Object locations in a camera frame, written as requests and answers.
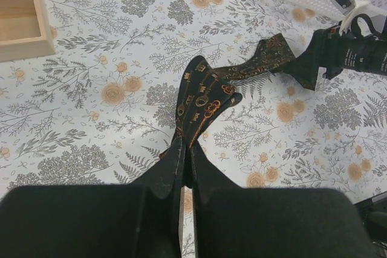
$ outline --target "table surface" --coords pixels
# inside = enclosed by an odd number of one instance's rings
[[[45,0],[57,54],[1,63],[0,191],[130,182],[174,132],[178,86],[201,54],[242,63],[283,33],[296,55],[332,22],[282,0]],[[238,83],[244,100],[200,137],[248,187],[332,187],[353,201],[387,190],[387,79],[344,71],[316,92],[284,74]],[[192,197],[184,256],[193,253]]]

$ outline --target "scarf with key print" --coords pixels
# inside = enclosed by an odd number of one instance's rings
[[[241,65],[213,69],[204,57],[193,58],[181,79],[172,141],[176,136],[183,137],[190,149],[222,112],[242,100],[228,81],[245,80],[267,71],[278,73],[292,60],[295,56],[282,34],[261,40],[253,57]]]

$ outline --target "black fabric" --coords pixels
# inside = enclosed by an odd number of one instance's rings
[[[335,190],[219,189],[199,211],[202,258],[376,257],[355,207]]]
[[[204,57],[195,57],[181,79],[174,138],[184,137],[191,148],[219,114],[242,100],[229,80],[244,80],[278,70],[292,60],[295,56],[282,34],[261,40],[253,57],[237,66],[213,69]]]

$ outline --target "floral tablecloth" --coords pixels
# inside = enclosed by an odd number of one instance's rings
[[[198,54],[242,63],[283,33],[296,55],[332,22],[282,0],[45,0],[56,55],[1,63],[0,191],[130,182],[174,132],[181,75]],[[387,79],[344,71],[316,92],[284,74],[236,83],[244,100],[201,137],[247,187],[387,190]],[[186,195],[184,256],[193,253]]]

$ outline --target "wooden box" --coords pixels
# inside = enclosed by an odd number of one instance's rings
[[[44,0],[0,0],[0,62],[54,53]]]

